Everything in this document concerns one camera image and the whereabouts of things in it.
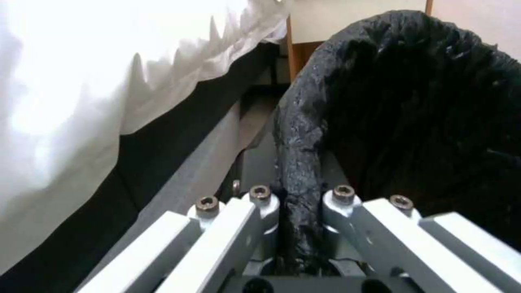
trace wooden furniture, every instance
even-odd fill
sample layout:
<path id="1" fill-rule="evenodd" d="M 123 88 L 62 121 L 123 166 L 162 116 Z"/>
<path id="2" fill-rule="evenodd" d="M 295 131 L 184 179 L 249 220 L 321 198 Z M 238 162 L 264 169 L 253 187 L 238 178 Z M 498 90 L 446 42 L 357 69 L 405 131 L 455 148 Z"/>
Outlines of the wooden furniture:
<path id="1" fill-rule="evenodd" d="M 355 21 L 389 10 L 430 14 L 432 0 L 294 0 L 288 19 L 288 58 L 293 81 L 323 41 Z"/>

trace white wall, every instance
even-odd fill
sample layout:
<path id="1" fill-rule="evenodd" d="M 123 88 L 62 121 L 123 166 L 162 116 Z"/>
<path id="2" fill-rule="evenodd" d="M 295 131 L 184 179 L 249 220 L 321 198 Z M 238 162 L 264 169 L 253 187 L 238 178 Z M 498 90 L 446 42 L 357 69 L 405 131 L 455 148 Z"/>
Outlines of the white wall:
<path id="1" fill-rule="evenodd" d="M 521 60 L 521 0 L 433 0 L 432 16 L 471 30 Z"/>

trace hole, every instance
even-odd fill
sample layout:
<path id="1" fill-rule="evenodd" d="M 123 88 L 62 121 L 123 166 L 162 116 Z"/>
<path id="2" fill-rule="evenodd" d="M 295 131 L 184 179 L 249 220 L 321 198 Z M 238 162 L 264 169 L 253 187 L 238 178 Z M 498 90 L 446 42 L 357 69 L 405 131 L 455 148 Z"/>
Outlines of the hole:
<path id="1" fill-rule="evenodd" d="M 201 203 L 204 204 L 204 205 L 213 204 L 214 203 L 214 199 L 213 198 L 209 198 L 209 197 L 201 198 Z"/>
<path id="2" fill-rule="evenodd" d="M 391 293 L 391 290 L 380 280 L 367 279 L 362 283 L 362 293 Z"/>
<path id="3" fill-rule="evenodd" d="M 405 274 L 405 271 L 401 267 L 395 266 L 391 269 L 391 277 L 399 277 L 402 274 Z"/>
<path id="4" fill-rule="evenodd" d="M 266 192 L 266 189 L 264 187 L 257 187 L 253 190 L 253 192 L 257 194 L 263 194 L 264 192 Z"/>
<path id="5" fill-rule="evenodd" d="M 242 288 L 243 293 L 274 293 L 273 286 L 262 278 L 253 278 Z"/>
<path id="6" fill-rule="evenodd" d="M 348 193 L 350 190 L 347 186 L 341 186 L 338 188 L 338 191 Z"/>

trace black plastic bag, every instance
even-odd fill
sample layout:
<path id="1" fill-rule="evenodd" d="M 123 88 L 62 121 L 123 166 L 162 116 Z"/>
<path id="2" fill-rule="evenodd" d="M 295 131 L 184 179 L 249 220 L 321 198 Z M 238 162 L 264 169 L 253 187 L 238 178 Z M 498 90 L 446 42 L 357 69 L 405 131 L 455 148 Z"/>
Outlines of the black plastic bag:
<path id="1" fill-rule="evenodd" d="M 452 23 L 391 11 L 334 35 L 275 114 L 279 273 L 325 265 L 324 149 L 363 200 L 403 194 L 424 215 L 455 210 L 520 249 L 520 109 L 519 63 Z"/>

